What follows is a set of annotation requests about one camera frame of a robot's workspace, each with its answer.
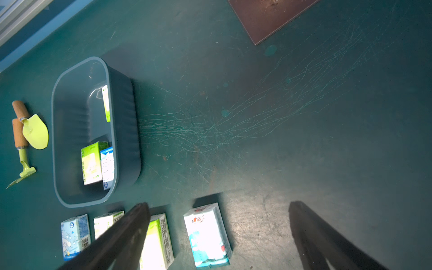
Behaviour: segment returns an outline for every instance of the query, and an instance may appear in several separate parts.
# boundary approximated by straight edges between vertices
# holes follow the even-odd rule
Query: stain
[[[199,156],[200,156],[200,149],[195,146],[195,148],[194,148],[194,160],[195,160],[195,164],[198,164]]]
[[[222,107],[221,115],[222,117],[227,117],[229,115],[229,111]]]
[[[210,175],[209,194],[213,193],[215,181],[216,181],[216,165],[213,165],[213,171]]]
[[[264,0],[261,1],[261,3],[265,5],[266,9],[272,8],[273,10],[276,10],[277,5],[279,4],[278,0]]]
[[[416,88],[413,88],[413,87],[409,87],[409,88],[407,89],[407,92],[408,92],[408,93],[415,93],[415,92],[417,92],[417,89],[416,89]]]
[[[267,49],[264,51],[265,56],[272,56],[276,53],[277,48],[275,45],[270,45],[267,47]]]

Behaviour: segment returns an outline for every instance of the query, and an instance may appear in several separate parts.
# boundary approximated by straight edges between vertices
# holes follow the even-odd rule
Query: wooden handle
[[[29,142],[24,138],[24,135],[22,134],[23,124],[19,121],[18,118],[12,120],[12,126],[13,138],[15,139],[15,147],[28,146]]]
[[[12,106],[18,119],[23,117],[28,119],[30,117],[30,114],[22,101],[16,100],[12,102]]]

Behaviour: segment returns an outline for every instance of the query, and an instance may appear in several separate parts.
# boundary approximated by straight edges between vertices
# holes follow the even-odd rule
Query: milk carton
[[[63,259],[71,260],[91,242],[89,219],[87,214],[73,217],[61,223]]]
[[[114,181],[114,152],[111,147],[101,151],[102,180],[104,190],[110,189]]]
[[[166,270],[174,261],[166,215],[151,216],[140,258],[140,270]]]
[[[218,203],[194,208],[184,215],[197,268],[229,265],[232,255]]]
[[[113,212],[103,216],[95,217],[93,219],[93,224],[95,225],[95,239],[98,239],[99,236],[107,231],[122,216],[124,216],[124,211]]]
[[[111,122],[111,114],[109,112],[109,95],[108,95],[108,85],[102,87],[102,98],[104,100],[105,107],[105,117],[107,118],[107,122]]]
[[[108,142],[97,142],[81,149],[84,185],[102,180],[101,150],[108,148]]]

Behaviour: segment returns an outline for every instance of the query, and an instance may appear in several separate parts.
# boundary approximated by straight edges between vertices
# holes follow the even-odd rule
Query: scratched table surface
[[[225,0],[95,0],[0,74],[0,268],[55,269],[61,221],[145,201],[167,213],[170,269],[194,269],[183,214],[211,200],[233,248],[225,269],[302,269],[295,200],[390,269],[429,268],[431,10],[322,0],[254,46]],[[133,82],[140,177],[104,204],[65,208],[49,144],[6,190],[22,170],[12,101],[50,127],[55,81],[90,56]]]

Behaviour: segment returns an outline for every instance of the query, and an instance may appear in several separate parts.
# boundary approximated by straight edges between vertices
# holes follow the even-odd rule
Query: brown board
[[[255,45],[319,0],[228,0]]]

